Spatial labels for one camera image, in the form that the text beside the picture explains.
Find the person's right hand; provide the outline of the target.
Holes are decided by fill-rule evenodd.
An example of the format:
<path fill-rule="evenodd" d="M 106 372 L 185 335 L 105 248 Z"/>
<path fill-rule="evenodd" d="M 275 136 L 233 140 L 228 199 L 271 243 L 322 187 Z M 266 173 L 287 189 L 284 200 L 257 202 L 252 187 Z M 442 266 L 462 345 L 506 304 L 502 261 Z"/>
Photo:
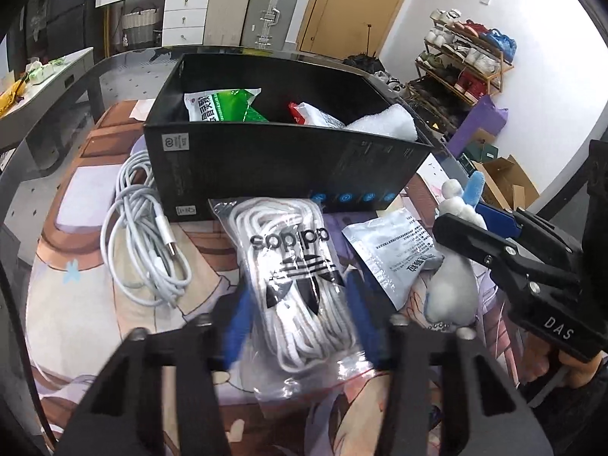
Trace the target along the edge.
<path fill-rule="evenodd" d="M 524 335 L 524 353 L 521 359 L 521 375 L 525 384 L 530 384 L 545 376 L 550 368 L 549 354 L 551 346 L 530 332 Z M 607 354 L 601 351 L 588 363 L 579 361 L 566 352 L 557 355 L 559 363 L 567 367 L 567 374 L 562 384 L 571 388 L 580 388 L 592 380 L 602 366 Z"/>

